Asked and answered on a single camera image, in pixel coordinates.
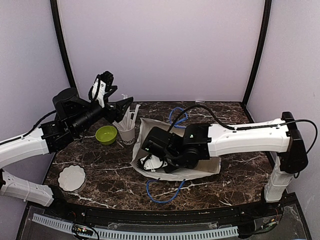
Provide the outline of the blue checkered paper bag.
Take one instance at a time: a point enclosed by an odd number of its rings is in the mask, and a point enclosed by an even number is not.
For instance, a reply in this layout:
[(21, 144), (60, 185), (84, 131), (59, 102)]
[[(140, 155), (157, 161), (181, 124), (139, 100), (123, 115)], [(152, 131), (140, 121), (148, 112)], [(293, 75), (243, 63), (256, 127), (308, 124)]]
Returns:
[[(149, 198), (151, 199), (151, 201), (158, 204), (167, 204), (171, 202), (173, 199), (175, 199), (179, 191), (182, 189), (185, 181), (216, 175), (216, 174), (219, 174), (221, 170), (221, 158), (219, 157), (212, 157), (210, 158), (210, 160), (200, 160), (198, 165), (195, 167), (195, 169), (180, 168), (178, 170), (173, 171), (172, 173), (165, 173), (164, 168), (159, 169), (156, 172), (144, 171), (138, 168), (137, 161), (140, 158), (144, 158), (148, 155), (147, 153), (145, 153), (145, 151), (141, 149), (142, 143), (147, 137), (147, 133), (149, 133), (152, 127), (160, 127), (164, 130), (167, 130), (169, 126), (170, 126), (169, 124), (159, 120), (142, 118), (141, 124), (139, 127), (139, 135), (133, 147), (132, 161), (130, 163), (138, 173), (140, 173), (141, 175), (147, 178), (150, 178), (146, 184), (146, 192)], [(154, 199), (151, 196), (150, 190), (149, 190), (149, 184), (151, 182), (158, 182), (158, 181), (169, 181), (169, 182), (180, 181), (181, 183), (180, 183), (180, 186), (175, 191), (174, 196), (171, 199), (166, 201), (159, 201)]]

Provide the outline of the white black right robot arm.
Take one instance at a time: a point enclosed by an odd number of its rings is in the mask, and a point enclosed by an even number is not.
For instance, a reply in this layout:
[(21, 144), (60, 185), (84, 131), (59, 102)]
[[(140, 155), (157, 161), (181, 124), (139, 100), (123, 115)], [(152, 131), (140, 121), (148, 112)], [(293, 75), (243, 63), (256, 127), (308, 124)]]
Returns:
[(193, 169), (200, 160), (228, 154), (275, 152), (275, 166), (263, 188), (263, 200), (255, 205), (255, 213), (266, 217), (281, 200), (292, 178), (309, 163), (309, 151), (297, 127), (299, 120), (289, 111), (284, 111), (281, 118), (260, 123), (231, 125), (221, 122), (215, 115), (213, 118), (215, 123), (188, 125), (183, 136), (172, 132), (174, 123), (167, 130), (154, 126), (141, 149), (174, 170)]

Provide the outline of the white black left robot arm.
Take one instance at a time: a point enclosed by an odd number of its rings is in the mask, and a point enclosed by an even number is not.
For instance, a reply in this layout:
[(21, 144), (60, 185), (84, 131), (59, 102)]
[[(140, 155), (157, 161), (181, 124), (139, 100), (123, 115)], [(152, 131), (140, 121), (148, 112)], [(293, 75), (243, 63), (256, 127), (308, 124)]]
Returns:
[(4, 167), (21, 160), (59, 152), (66, 148), (81, 134), (86, 132), (100, 119), (110, 124), (120, 122), (133, 102), (133, 97), (109, 103), (108, 98), (117, 90), (111, 86), (109, 92), (102, 95), (101, 101), (88, 102), (78, 97), (75, 88), (67, 88), (56, 95), (52, 101), (56, 115), (53, 121), (38, 121), (33, 128), (0, 143), (0, 194), (14, 197), (25, 202), (33, 202), (49, 207), (60, 218), (67, 218), (71, 213), (62, 193), (56, 187), (41, 185), (19, 178)]

